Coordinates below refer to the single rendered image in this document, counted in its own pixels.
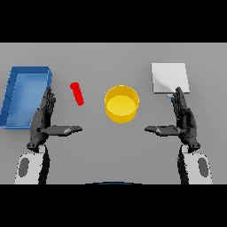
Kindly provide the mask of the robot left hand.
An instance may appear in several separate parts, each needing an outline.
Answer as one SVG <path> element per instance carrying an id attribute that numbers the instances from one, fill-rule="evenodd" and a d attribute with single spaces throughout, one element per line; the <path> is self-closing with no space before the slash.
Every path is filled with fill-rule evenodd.
<path id="1" fill-rule="evenodd" d="M 51 125 L 55 102 L 56 98 L 51 88 L 47 87 L 30 125 L 30 140 L 27 143 L 27 149 L 34 153 L 39 152 L 39 146 L 44 145 L 49 136 L 68 137 L 75 132 L 82 132 L 80 126 Z"/>

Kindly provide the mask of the blue tray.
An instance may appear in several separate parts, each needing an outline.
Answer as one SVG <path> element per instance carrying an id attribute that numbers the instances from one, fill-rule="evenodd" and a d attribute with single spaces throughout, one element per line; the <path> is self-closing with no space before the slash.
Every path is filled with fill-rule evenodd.
<path id="1" fill-rule="evenodd" d="M 51 86 L 51 77 L 49 67 L 11 67 L 0 111 L 0 128 L 30 129 L 35 110 L 46 88 Z"/>

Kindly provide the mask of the yellow bowl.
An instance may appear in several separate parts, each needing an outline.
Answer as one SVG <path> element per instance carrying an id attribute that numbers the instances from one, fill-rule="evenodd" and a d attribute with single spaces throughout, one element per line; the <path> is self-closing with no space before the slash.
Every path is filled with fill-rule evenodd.
<path id="1" fill-rule="evenodd" d="M 140 103 L 137 92 L 127 85 L 112 87 L 105 95 L 107 117 L 118 124 L 132 121 Z"/>

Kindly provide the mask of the red beaker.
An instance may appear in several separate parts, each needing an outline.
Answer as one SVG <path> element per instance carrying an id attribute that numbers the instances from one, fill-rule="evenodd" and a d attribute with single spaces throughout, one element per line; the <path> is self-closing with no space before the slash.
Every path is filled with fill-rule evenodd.
<path id="1" fill-rule="evenodd" d="M 82 95 L 82 91 L 80 88 L 80 84 L 78 82 L 72 82 L 70 84 L 70 89 L 73 92 L 74 99 L 75 99 L 77 105 L 82 106 L 84 104 L 84 100 L 83 100 L 83 95 Z"/>

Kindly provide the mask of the pale square scale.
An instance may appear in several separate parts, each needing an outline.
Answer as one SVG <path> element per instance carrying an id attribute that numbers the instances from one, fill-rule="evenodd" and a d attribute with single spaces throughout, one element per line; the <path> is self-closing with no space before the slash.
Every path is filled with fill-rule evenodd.
<path id="1" fill-rule="evenodd" d="M 151 74 L 154 94 L 190 93 L 185 63 L 152 63 Z"/>

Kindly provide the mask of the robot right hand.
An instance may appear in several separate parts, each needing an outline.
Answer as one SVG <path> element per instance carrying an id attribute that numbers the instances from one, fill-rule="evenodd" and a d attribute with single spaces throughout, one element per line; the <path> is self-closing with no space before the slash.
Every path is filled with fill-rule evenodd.
<path id="1" fill-rule="evenodd" d="M 194 114 L 187 107 L 184 93 L 180 87 L 176 88 L 176 92 L 171 98 L 174 113 L 176 116 L 176 124 L 168 126 L 147 126 L 146 132 L 152 132 L 159 137 L 176 136 L 183 145 L 188 146 L 188 151 L 193 153 L 200 149 L 200 143 L 197 140 L 197 124 Z"/>

